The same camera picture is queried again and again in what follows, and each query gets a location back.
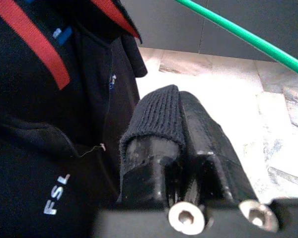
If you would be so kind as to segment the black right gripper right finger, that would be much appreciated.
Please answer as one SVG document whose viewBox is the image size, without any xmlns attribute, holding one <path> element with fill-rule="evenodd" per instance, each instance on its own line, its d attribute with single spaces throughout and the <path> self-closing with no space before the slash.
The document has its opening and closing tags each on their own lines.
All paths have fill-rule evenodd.
<svg viewBox="0 0 298 238">
<path fill-rule="evenodd" d="M 241 162 L 221 126 L 191 93 L 180 93 L 187 155 L 182 198 L 197 206 L 208 200 L 238 204 L 257 199 Z"/>
</svg>

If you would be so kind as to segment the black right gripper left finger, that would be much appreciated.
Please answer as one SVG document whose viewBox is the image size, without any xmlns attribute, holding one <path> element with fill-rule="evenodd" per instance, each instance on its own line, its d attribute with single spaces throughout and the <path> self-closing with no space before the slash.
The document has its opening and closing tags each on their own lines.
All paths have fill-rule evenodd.
<svg viewBox="0 0 298 238">
<path fill-rule="evenodd" d="M 180 92 L 157 89 L 137 104 L 120 140 L 120 200 L 126 206 L 171 206 L 185 149 Z"/>
</svg>

